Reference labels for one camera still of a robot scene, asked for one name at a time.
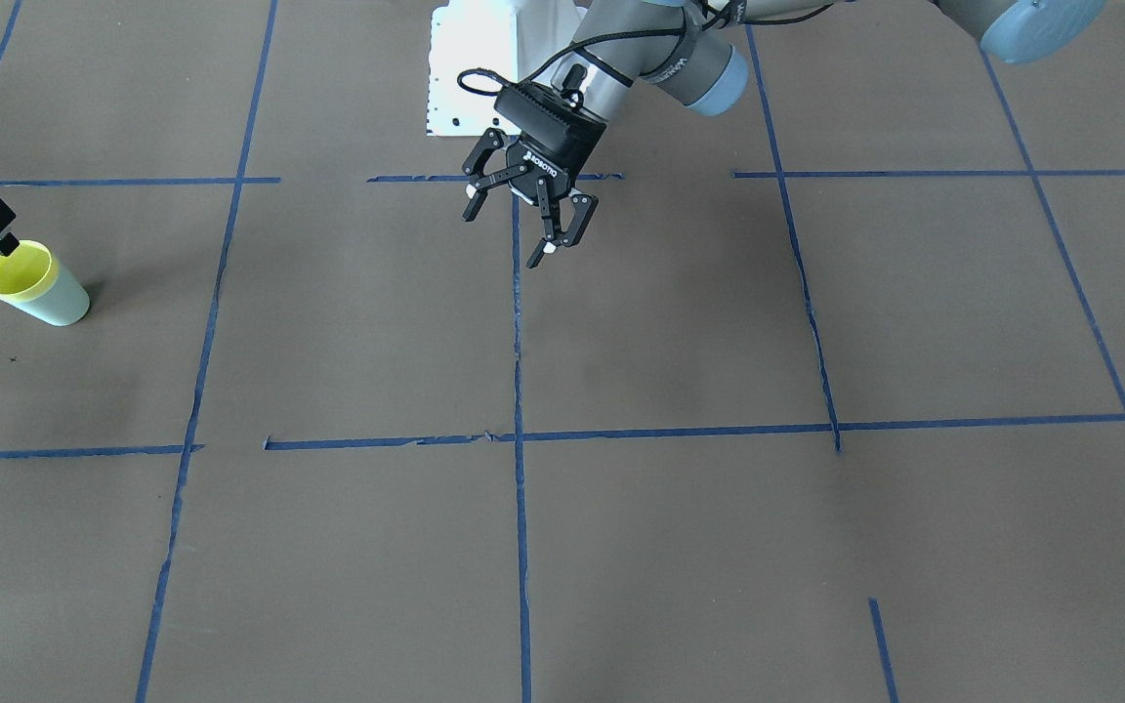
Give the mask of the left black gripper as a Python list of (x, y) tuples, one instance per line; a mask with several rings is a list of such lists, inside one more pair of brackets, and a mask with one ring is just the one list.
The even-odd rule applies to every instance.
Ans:
[[(512, 183), (512, 191), (523, 200), (536, 201), (543, 226), (543, 236), (526, 258), (526, 268), (536, 269), (546, 254), (559, 247), (579, 245), (591, 218), (597, 213), (598, 197), (577, 191), (575, 187), (591, 152), (605, 135), (608, 123), (584, 112), (549, 114), (540, 108), (501, 112), (500, 116), (518, 126), (518, 141), (508, 147), (505, 132), (487, 129), (469, 152), (464, 161), (464, 175), (468, 178), (464, 222), (477, 218), (493, 188)], [(488, 160), (506, 147), (508, 166), (486, 173)], [(566, 226), (560, 219), (562, 202), (572, 206), (572, 220)]]

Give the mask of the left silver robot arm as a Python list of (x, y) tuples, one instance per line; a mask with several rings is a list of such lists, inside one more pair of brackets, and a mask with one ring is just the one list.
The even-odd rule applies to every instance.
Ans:
[(476, 219), (488, 193), (504, 186), (534, 206), (543, 227), (529, 268), (576, 246), (598, 206), (577, 179), (634, 85), (656, 85), (696, 114), (723, 114), (749, 80), (724, 28), (791, 25), (829, 8), (827, 1), (594, 1), (570, 39), (546, 49), (526, 76), (464, 67), (456, 85), (466, 89), (469, 76), (490, 80), (494, 89), (482, 96), (500, 117), (464, 161), (464, 220)]

